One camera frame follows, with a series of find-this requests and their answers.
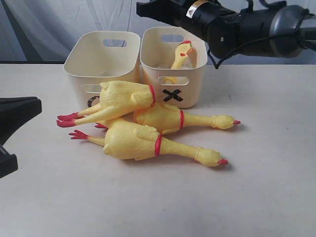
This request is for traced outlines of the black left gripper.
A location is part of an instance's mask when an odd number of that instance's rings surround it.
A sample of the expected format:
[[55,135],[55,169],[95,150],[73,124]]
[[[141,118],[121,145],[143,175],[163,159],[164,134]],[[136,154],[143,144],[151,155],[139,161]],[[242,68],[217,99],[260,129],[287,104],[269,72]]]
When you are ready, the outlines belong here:
[[41,100],[37,97],[0,99],[0,178],[18,170],[18,159],[2,145],[21,126],[42,112]]

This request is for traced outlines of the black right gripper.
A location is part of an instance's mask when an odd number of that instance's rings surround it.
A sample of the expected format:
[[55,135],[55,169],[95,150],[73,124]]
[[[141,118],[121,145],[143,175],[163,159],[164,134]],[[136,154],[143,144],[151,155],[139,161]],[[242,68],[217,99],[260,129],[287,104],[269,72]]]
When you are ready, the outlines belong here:
[[150,0],[148,2],[137,2],[136,14],[140,17],[154,19],[170,26],[181,27],[187,30],[183,19],[188,10],[189,3],[189,0]]

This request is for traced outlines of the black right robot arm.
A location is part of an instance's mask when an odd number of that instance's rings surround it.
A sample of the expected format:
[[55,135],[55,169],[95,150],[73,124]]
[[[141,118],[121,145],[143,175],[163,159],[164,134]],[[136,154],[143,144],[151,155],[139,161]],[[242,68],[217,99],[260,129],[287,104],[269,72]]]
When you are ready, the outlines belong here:
[[315,14],[284,0],[260,3],[263,9],[255,10],[250,0],[235,12],[217,0],[151,0],[137,2],[136,13],[185,29],[221,60],[237,54],[294,58],[316,49]]

